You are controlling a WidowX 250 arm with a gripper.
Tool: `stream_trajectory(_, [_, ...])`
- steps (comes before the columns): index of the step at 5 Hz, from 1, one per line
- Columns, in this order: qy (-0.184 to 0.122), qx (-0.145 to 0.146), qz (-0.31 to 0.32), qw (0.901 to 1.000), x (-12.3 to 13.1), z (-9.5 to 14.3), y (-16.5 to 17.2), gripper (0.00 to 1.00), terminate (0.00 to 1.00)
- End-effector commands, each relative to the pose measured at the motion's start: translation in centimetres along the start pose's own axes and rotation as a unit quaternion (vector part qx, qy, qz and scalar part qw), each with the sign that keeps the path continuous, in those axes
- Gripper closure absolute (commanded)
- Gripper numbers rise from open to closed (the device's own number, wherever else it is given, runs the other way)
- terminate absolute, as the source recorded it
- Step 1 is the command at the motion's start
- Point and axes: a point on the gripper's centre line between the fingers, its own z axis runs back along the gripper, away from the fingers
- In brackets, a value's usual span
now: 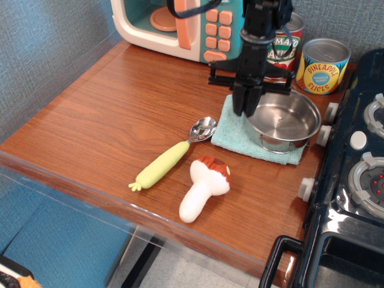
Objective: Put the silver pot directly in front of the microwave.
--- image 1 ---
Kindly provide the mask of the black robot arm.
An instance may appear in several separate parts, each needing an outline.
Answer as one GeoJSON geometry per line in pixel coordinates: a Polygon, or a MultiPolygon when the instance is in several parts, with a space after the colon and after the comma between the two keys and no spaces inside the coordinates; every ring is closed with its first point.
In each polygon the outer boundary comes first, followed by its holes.
{"type": "Polygon", "coordinates": [[[291,1],[244,1],[244,26],[241,29],[242,51],[231,60],[209,63],[209,83],[232,90],[233,111],[251,116],[266,92],[290,94],[293,71],[276,67],[267,61],[268,48],[278,30],[291,19],[291,1]]]}

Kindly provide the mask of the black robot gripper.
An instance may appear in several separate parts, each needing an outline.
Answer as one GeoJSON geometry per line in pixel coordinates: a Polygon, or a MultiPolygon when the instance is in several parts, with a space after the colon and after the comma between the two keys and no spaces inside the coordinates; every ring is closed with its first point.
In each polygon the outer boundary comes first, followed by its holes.
{"type": "Polygon", "coordinates": [[[289,94],[295,74],[267,60],[268,49],[276,38],[275,31],[268,36],[257,36],[242,29],[240,36],[243,40],[241,54],[235,59],[210,62],[208,83],[232,89],[234,113],[241,116],[244,112],[250,117],[265,91],[289,94]]]}

